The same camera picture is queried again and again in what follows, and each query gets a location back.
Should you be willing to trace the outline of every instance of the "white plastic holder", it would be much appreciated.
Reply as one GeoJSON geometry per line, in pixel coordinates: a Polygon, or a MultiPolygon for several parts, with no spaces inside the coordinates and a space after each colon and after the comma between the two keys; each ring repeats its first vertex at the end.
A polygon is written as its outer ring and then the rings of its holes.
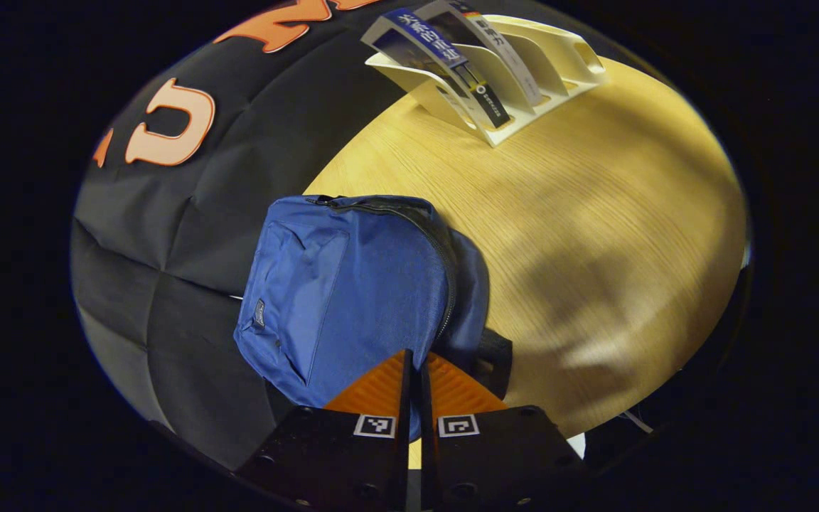
{"type": "Polygon", "coordinates": [[[510,121],[497,129],[488,125],[487,120],[474,116],[438,75],[403,67],[381,53],[372,55],[365,63],[402,87],[432,116],[480,137],[492,148],[562,103],[607,80],[605,67],[581,36],[512,16],[486,14],[485,17],[507,38],[542,91],[542,103],[532,106],[520,82],[500,56],[482,46],[455,45],[484,75],[508,111],[510,121]]]}

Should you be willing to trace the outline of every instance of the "wooden table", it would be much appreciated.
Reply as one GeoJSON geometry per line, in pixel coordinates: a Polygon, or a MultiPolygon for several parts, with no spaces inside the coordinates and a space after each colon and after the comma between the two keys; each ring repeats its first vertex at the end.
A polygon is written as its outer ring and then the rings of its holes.
{"type": "Polygon", "coordinates": [[[608,84],[496,149],[403,97],[306,190],[426,198],[471,237],[491,276],[488,327],[514,343],[505,402],[539,405],[566,437],[685,364],[744,253],[742,192],[701,117],[649,75],[601,61],[608,84]]]}

